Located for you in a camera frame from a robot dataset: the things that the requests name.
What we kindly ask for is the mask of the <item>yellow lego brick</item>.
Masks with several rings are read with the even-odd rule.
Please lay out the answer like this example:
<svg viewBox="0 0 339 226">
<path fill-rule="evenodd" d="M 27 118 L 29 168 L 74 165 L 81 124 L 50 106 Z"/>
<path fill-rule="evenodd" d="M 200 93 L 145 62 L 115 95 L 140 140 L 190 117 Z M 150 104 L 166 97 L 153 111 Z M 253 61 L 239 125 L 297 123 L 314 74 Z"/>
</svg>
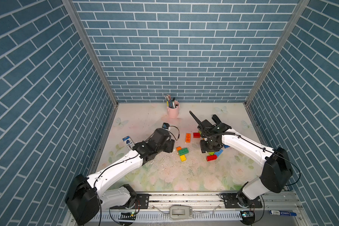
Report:
<svg viewBox="0 0 339 226">
<path fill-rule="evenodd" d="M 184 162 L 184 161 L 186 161 L 186 156 L 185 155 L 181 155 L 180 159 L 181 159 L 182 162 Z"/>
</svg>

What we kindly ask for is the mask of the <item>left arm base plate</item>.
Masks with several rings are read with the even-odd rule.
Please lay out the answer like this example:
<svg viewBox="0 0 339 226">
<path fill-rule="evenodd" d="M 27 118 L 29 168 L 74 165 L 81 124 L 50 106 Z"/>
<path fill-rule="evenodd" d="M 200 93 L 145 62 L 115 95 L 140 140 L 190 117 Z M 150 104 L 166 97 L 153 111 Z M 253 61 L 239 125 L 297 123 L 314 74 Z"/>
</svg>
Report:
<svg viewBox="0 0 339 226">
<path fill-rule="evenodd" d="M 136 197 L 131 197 L 124 205 L 111 207 L 111 210 L 124 210 L 124 209 L 148 209 L 149 194 L 137 194 Z"/>
</svg>

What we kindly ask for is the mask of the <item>dark green lego brick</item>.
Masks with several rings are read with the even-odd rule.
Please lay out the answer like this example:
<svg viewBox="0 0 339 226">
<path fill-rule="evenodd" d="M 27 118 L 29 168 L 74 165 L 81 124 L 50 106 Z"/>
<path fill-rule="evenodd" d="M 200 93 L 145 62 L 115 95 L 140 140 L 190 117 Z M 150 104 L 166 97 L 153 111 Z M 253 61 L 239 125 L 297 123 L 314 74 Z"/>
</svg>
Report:
<svg viewBox="0 0 339 226">
<path fill-rule="evenodd" d="M 187 148 L 183 148 L 178 151 L 179 156 L 186 155 L 189 153 L 189 150 Z"/>
</svg>

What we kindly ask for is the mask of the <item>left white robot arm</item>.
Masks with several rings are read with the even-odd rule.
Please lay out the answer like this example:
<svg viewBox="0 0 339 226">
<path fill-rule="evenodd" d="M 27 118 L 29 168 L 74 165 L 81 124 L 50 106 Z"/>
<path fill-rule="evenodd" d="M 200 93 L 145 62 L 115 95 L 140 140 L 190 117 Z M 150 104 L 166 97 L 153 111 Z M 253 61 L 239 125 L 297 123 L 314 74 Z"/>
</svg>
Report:
<svg viewBox="0 0 339 226">
<path fill-rule="evenodd" d="M 136 144 L 133 144 L 130 137 L 123 141 L 130 150 L 122 158 L 88 176 L 79 174 L 71 181 L 65 203 L 79 226 L 88 223 L 103 209 L 132 207 L 137 193 L 130 185 L 113 190 L 110 187 L 128 173 L 153 160 L 159 153 L 172 153 L 175 144 L 172 133 L 164 128 L 157 128 L 149 138 Z"/>
</svg>

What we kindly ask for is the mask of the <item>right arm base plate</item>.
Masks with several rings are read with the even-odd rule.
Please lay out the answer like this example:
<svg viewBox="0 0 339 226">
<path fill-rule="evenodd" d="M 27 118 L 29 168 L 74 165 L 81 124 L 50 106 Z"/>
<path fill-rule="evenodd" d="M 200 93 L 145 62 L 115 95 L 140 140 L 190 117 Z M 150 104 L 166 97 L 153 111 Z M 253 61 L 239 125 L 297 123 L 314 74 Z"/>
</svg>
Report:
<svg viewBox="0 0 339 226">
<path fill-rule="evenodd" d="M 263 203 L 259 197 L 254 200 L 250 200 L 243 195 L 238 195 L 237 193 L 222 193 L 219 196 L 223 200 L 226 209 L 256 209 L 263 207 Z"/>
</svg>

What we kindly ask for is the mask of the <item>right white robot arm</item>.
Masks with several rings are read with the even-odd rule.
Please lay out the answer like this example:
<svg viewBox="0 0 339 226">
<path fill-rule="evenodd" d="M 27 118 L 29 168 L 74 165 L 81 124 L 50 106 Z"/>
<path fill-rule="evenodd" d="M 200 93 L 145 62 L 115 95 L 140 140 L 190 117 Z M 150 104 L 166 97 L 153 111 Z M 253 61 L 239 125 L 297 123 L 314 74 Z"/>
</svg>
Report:
<svg viewBox="0 0 339 226">
<path fill-rule="evenodd" d="M 286 150 L 281 147 L 273 149 L 255 142 L 221 122 L 215 115 L 212 119 L 215 124 L 211 124 L 208 120 L 196 120 L 203 138 L 200 141 L 203 153 L 219 152 L 223 146 L 229 146 L 262 168 L 259 177 L 245 183 L 237 192 L 236 198 L 239 206 L 247 208 L 259 196 L 268 192 L 280 193 L 287 186 L 293 175 L 293 167 Z"/>
</svg>

